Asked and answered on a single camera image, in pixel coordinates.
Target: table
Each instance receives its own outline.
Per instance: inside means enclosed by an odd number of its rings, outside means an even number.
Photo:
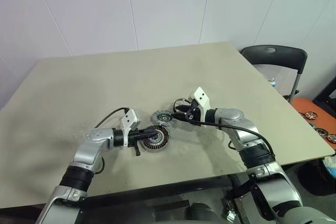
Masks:
[[[334,153],[295,109],[228,42],[49,58],[0,111],[0,208],[46,202],[83,136],[110,111],[129,106],[150,125],[156,110],[197,87],[213,108],[238,108],[272,145],[280,164]],[[102,126],[118,127],[120,116]],[[104,153],[90,196],[243,172],[228,136],[178,123],[159,153]]]
[[[292,105],[299,113],[302,114],[305,114],[308,111],[314,112],[317,115],[317,118],[315,120],[306,119],[306,121],[315,124],[317,128],[325,129],[329,134],[336,134],[336,119],[312,101],[306,98],[295,98],[293,99]],[[330,145],[330,147],[336,150],[336,144],[331,143],[326,138],[324,138],[324,140]]]

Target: black chair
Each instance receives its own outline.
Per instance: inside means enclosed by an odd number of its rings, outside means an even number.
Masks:
[[[296,94],[296,88],[299,84],[303,68],[306,64],[307,53],[305,51],[294,47],[259,45],[245,47],[240,53],[252,65],[267,64],[296,69],[298,73],[288,99],[289,103],[292,102],[294,95]]]

